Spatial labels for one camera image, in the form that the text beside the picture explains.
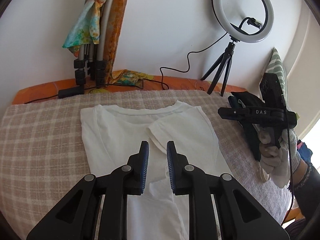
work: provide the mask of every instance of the glove cuff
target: glove cuff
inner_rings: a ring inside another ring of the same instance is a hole
[[[301,157],[298,152],[292,155],[291,157],[292,173],[295,173],[295,171],[298,169],[300,165],[300,160],[301,160]]]

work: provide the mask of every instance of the plaid blanket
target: plaid blanket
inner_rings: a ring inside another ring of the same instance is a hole
[[[228,93],[198,90],[130,91],[75,96],[43,103],[10,106],[0,126],[0,210],[25,239],[42,217],[90,173],[81,138],[80,110],[98,104],[132,109],[159,109],[177,100],[201,106],[219,139],[234,177],[281,222],[290,193],[273,182],[262,183],[258,163],[237,122],[223,120],[219,107]]]

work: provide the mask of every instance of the green and white striped cloth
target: green and white striped cloth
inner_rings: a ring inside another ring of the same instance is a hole
[[[277,74],[285,101],[288,104],[287,73],[282,65],[281,58],[276,48],[272,51],[272,56],[266,72]]]

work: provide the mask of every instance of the white t-shirt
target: white t-shirt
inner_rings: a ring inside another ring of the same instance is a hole
[[[81,110],[82,139],[92,174],[103,176],[125,165],[149,143],[146,187],[141,196],[128,196],[129,240],[188,240],[188,196],[172,193],[166,157],[168,141],[178,153],[207,174],[231,171],[212,125],[200,106],[177,101],[157,110],[95,106]]]

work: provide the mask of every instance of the gloved hand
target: gloved hand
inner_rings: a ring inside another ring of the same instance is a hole
[[[292,161],[292,173],[300,164],[300,155],[297,152],[297,136],[293,130],[289,130],[290,151]],[[259,131],[259,150],[261,153],[260,166],[267,174],[270,174],[274,184],[279,188],[286,186],[290,179],[288,132],[283,130],[280,138],[280,149],[271,144],[270,134],[263,128]]]

